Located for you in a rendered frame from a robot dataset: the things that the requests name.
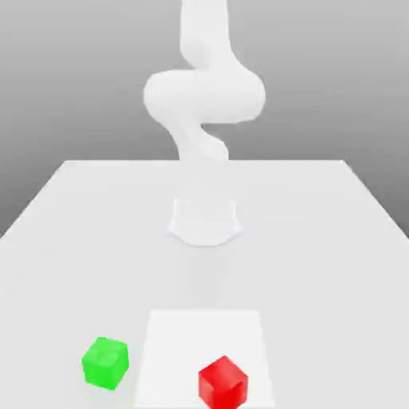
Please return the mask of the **small red cube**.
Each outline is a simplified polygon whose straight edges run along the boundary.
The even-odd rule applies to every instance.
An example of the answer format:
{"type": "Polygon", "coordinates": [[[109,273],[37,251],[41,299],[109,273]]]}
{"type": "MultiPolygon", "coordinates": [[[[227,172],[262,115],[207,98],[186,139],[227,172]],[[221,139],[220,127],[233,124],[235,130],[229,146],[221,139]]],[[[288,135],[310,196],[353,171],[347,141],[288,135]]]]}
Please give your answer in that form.
{"type": "Polygon", "coordinates": [[[248,398],[248,376],[226,355],[198,372],[198,395],[209,409],[237,409],[248,398]]]}

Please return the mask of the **small green cube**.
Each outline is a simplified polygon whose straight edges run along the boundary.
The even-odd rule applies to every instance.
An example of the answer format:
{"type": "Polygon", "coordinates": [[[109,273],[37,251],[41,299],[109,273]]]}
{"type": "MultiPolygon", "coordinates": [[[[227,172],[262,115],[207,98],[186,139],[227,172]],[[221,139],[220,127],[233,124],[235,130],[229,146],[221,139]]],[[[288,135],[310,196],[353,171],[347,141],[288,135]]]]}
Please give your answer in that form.
{"type": "Polygon", "coordinates": [[[81,365],[87,383],[113,391],[129,369],[128,345],[97,337],[82,356],[81,365]]]}

